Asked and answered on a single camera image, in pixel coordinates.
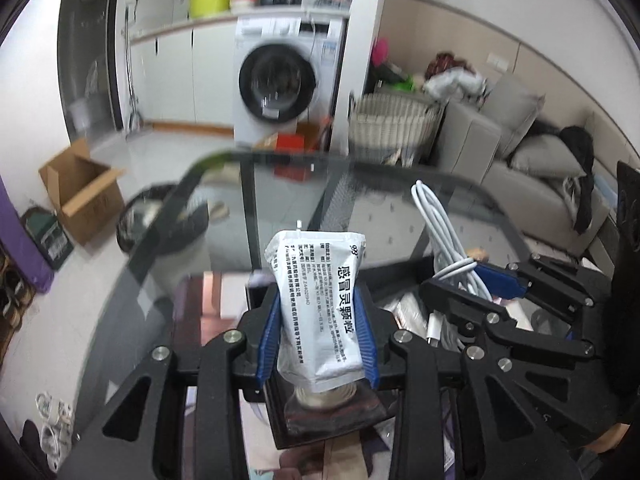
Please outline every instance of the basket handle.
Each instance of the basket handle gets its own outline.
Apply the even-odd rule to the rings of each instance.
[[[356,109],[356,97],[353,92],[349,92],[349,110],[347,111],[347,118],[351,119],[351,114]]]

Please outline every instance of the washing machine door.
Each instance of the washing machine door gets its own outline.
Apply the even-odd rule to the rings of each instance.
[[[316,74],[300,53],[287,44],[265,44],[244,60],[238,78],[246,108],[258,120],[287,123],[311,104]]]

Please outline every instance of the shoe rack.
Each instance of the shoe rack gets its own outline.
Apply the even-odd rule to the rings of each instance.
[[[34,288],[0,246],[0,366],[34,296]]]

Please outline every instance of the cabinet door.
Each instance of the cabinet door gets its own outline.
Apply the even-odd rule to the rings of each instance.
[[[232,98],[236,22],[193,31],[193,97],[196,122],[233,125]]]
[[[191,29],[158,38],[160,105],[163,121],[193,123]]]
[[[131,45],[133,90],[138,98],[138,110],[145,121],[162,119],[159,102],[159,70],[156,63],[156,38]]]

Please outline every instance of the wooden baseboard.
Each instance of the wooden baseboard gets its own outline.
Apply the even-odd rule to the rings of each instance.
[[[168,121],[153,121],[151,127],[157,132],[185,132],[197,135],[234,136],[231,126],[218,126],[216,124],[172,123]]]

